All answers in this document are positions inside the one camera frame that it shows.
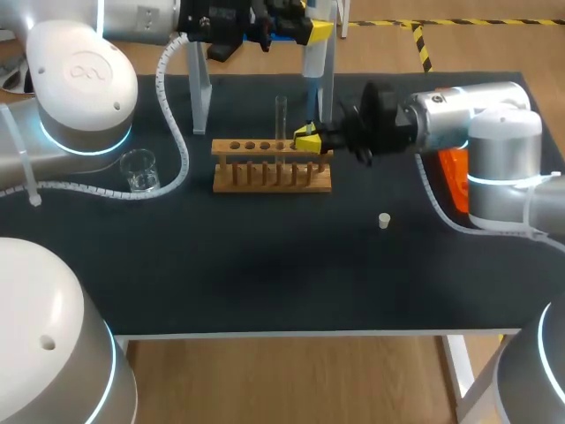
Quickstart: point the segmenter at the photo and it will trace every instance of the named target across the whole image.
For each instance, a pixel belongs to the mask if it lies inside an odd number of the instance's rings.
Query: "glass test tube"
[[[284,95],[275,98],[275,149],[284,149],[286,141],[286,112],[287,99]],[[284,165],[284,156],[275,156],[275,164],[281,162]]]

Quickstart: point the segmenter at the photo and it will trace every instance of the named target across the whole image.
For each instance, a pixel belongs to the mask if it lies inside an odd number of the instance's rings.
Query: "black tabletop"
[[[369,78],[389,81],[400,95],[524,83],[516,73],[341,75],[335,103],[357,103]],[[276,95],[289,99],[290,136],[305,116],[305,83],[216,76],[213,84],[208,133],[199,137],[192,136],[188,80],[168,79],[191,155],[189,178],[174,193],[126,202],[44,191],[39,208],[22,193],[0,199],[0,236],[59,255],[115,333],[520,328],[564,291],[557,250],[450,230],[426,197],[413,155],[366,169],[337,153],[331,194],[213,194],[211,139],[273,138]],[[131,147],[155,152],[166,184],[179,160],[153,78],[139,79],[139,98]],[[448,199],[434,166],[434,156],[426,158],[434,190]],[[564,168],[548,131],[543,168]],[[127,189],[116,166],[68,179]],[[386,231],[378,228],[381,212],[392,216]]]

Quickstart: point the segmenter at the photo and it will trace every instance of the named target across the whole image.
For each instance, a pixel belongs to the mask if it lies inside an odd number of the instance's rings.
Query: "robotic arm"
[[[515,83],[417,93],[399,102],[382,84],[368,83],[359,108],[296,134],[298,148],[347,148],[371,164],[375,155],[447,148],[469,151],[469,215],[488,231],[565,233],[565,177],[542,176],[539,115]]]
[[[36,99],[0,109],[0,189],[26,181],[26,169],[40,179],[97,170],[119,156],[131,130],[137,77],[106,39],[165,44],[182,32],[199,42],[237,43],[246,37],[268,51],[271,34],[278,34],[320,52],[333,23],[310,16],[327,5],[328,0],[317,8],[299,0],[0,0],[0,27],[25,45],[36,93]],[[306,55],[305,76],[323,73],[324,61],[316,59]]]

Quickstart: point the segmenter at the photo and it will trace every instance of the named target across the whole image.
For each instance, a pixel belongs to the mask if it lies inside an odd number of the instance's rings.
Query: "wooden floor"
[[[563,19],[562,0],[351,0],[351,20]],[[521,71],[565,152],[565,27],[427,26],[435,71]],[[153,73],[159,48],[119,44],[139,73]],[[0,45],[0,55],[10,44]],[[299,72],[300,49],[268,55],[245,45],[211,72]],[[171,71],[185,73],[180,55]],[[353,27],[339,41],[339,72],[421,72],[411,31]],[[13,97],[0,95],[0,101]],[[497,337],[467,337],[477,374]],[[451,423],[453,404],[433,337],[143,342],[130,360],[139,385],[139,424],[265,422]]]

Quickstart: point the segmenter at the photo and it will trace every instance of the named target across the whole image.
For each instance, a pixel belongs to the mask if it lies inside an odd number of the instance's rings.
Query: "robot logo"
[[[105,80],[105,78],[102,77],[100,73],[98,73],[98,71],[96,71],[96,69],[93,68],[92,66],[89,68],[85,68],[84,66],[81,66],[79,64],[75,65],[71,69],[71,76],[73,78],[88,78],[89,80],[93,80],[93,79],[98,79],[100,81]]]
[[[93,51],[80,51],[65,64],[67,80],[83,92],[97,91],[112,81],[112,68],[108,61]]]

